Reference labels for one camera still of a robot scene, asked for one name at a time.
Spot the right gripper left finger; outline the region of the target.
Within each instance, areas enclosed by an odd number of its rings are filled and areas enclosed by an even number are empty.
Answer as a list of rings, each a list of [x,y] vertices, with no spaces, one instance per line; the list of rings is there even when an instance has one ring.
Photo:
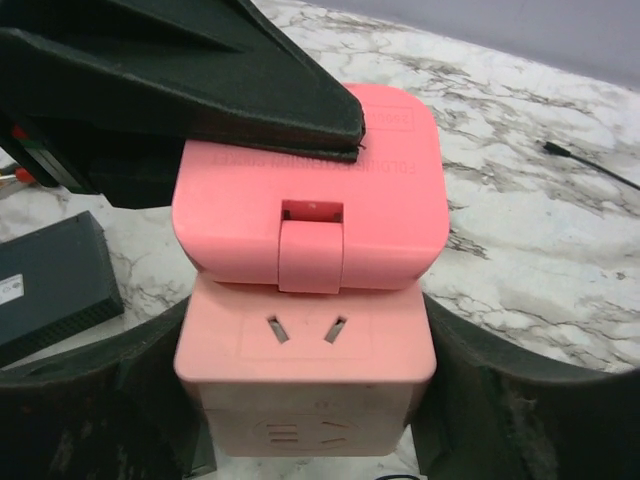
[[[187,303],[124,333],[1,373],[4,479],[195,479],[208,428],[173,359]]]

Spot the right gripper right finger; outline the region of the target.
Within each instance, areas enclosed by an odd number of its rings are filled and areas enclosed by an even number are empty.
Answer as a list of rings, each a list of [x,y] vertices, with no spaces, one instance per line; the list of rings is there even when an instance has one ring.
[[[425,300],[437,369],[412,420],[430,479],[636,479],[639,372],[539,355]]]

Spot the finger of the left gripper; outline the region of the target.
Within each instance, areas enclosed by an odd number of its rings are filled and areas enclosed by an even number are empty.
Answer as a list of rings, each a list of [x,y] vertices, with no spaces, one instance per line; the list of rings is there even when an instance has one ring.
[[[366,131],[250,1],[5,1],[1,107],[69,150],[208,140],[352,163]]]

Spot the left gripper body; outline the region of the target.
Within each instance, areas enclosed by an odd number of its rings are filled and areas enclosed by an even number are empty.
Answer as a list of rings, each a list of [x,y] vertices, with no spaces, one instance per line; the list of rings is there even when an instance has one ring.
[[[171,204],[185,142],[75,121],[1,114],[1,147],[45,187],[102,195],[117,208]]]

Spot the pink cube socket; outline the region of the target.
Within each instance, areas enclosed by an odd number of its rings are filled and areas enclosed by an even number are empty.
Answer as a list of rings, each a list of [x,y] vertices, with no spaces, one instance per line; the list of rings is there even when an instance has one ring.
[[[230,456],[385,456],[436,358],[419,285],[294,295],[198,276],[174,368]]]

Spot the pink square plug adapter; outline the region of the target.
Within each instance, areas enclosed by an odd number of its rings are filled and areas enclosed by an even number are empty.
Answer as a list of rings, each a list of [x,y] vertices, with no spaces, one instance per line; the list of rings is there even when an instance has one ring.
[[[333,294],[401,290],[429,269],[449,235],[435,119],[400,89],[350,90],[367,126],[353,164],[185,145],[172,223],[200,271],[221,283]]]

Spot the yellow red screwdriver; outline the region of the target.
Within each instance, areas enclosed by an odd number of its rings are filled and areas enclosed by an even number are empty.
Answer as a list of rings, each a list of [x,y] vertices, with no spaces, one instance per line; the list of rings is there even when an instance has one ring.
[[[35,179],[25,168],[12,164],[1,169],[0,182],[1,187],[5,188],[14,184],[30,185]]]

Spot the left black flat box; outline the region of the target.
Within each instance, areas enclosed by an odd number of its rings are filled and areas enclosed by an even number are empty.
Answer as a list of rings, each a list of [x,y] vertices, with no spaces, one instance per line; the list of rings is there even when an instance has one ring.
[[[90,212],[1,244],[3,367],[123,313],[104,229]]]

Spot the black screwdriver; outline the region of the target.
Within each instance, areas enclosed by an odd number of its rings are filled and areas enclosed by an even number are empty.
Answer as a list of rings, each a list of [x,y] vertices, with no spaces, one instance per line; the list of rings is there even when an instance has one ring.
[[[624,184],[624,185],[626,185],[626,186],[628,186],[628,187],[630,187],[630,188],[632,188],[632,189],[634,189],[636,191],[640,190],[640,186],[638,184],[636,184],[635,182],[633,182],[633,181],[631,181],[629,179],[626,179],[626,178],[622,177],[621,175],[619,175],[617,173],[614,173],[613,171],[611,171],[609,169],[606,169],[601,165],[598,165],[595,162],[592,162],[592,161],[587,160],[587,159],[585,159],[585,158],[583,158],[581,156],[578,156],[578,155],[572,153],[571,151],[567,150],[566,148],[557,145],[556,143],[546,141],[542,145],[542,148],[547,153],[549,153],[551,155],[564,157],[564,158],[570,158],[570,159],[575,160],[578,163],[580,163],[580,164],[582,164],[584,166],[587,166],[587,167],[589,167],[589,168],[591,168],[593,170],[596,170],[596,171],[598,171],[598,172],[600,172],[600,173],[602,173],[602,174],[604,174],[604,175],[606,175],[606,176],[608,176],[608,177],[610,177],[610,178],[612,178],[612,179],[614,179],[614,180],[616,180],[616,181],[618,181],[618,182],[620,182],[620,183],[622,183],[622,184]]]

